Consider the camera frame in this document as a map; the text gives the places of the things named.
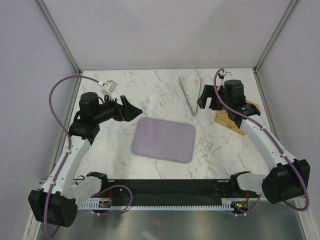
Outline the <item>metal tongs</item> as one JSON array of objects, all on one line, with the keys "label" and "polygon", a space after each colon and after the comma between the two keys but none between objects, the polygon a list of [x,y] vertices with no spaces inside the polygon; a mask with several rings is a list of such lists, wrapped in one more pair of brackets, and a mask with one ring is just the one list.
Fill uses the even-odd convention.
[{"label": "metal tongs", "polygon": [[196,76],[194,79],[180,76],[178,81],[190,114],[192,117],[195,117],[198,112],[197,100],[201,95],[203,79],[200,76]]}]

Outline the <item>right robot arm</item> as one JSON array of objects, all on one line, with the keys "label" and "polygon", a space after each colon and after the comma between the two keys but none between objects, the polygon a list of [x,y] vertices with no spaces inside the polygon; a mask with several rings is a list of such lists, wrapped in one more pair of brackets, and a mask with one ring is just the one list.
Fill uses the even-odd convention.
[{"label": "right robot arm", "polygon": [[248,101],[240,80],[227,80],[223,86],[205,85],[197,100],[199,108],[226,112],[227,119],[250,138],[264,159],[269,170],[267,175],[249,171],[235,173],[228,191],[233,197],[241,197],[246,191],[263,194],[271,204],[305,196],[310,165],[289,153],[279,140],[265,128],[258,107]]}]

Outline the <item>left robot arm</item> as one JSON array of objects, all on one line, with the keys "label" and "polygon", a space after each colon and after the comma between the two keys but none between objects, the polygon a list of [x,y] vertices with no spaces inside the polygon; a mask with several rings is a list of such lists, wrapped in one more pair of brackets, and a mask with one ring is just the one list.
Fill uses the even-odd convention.
[{"label": "left robot arm", "polygon": [[109,96],[100,98],[95,92],[86,92],[79,100],[79,111],[68,131],[68,145],[61,154],[50,177],[39,190],[32,190],[28,202],[38,222],[70,227],[78,208],[94,195],[105,197],[110,186],[107,175],[90,172],[77,186],[73,179],[87,151],[100,131],[100,124],[108,120],[130,122],[143,111],[120,96],[121,103]]}]

